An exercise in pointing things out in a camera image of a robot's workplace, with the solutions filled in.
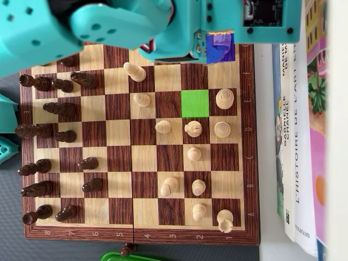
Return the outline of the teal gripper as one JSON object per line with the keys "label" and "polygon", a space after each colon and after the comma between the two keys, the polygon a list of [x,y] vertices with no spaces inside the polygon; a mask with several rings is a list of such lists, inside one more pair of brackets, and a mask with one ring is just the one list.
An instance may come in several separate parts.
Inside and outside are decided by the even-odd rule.
{"label": "teal gripper", "polygon": [[202,39],[234,34],[236,44],[294,44],[300,39],[301,1],[201,1]]}

